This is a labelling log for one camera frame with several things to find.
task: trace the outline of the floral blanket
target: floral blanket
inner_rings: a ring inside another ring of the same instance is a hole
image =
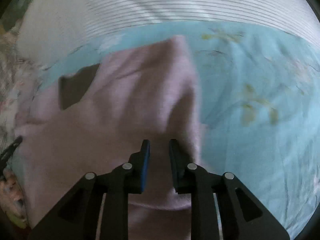
[[[97,37],[56,62],[40,89],[111,52],[177,34],[186,37],[199,74],[207,170],[234,173],[294,239],[320,199],[318,47],[237,22],[132,27]]]
[[[32,0],[12,0],[0,19],[0,152],[14,140],[18,98],[26,80],[38,82],[41,66],[21,58],[16,41],[23,16]]]

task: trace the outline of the pink cloth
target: pink cloth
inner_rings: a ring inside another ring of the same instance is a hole
[[[110,172],[151,141],[146,190],[129,195],[130,239],[187,239],[190,198],[172,187],[169,140],[199,162],[197,76],[182,36],[115,52],[82,99],[62,110],[58,83],[37,96],[16,135],[28,221],[34,227],[87,172]]]

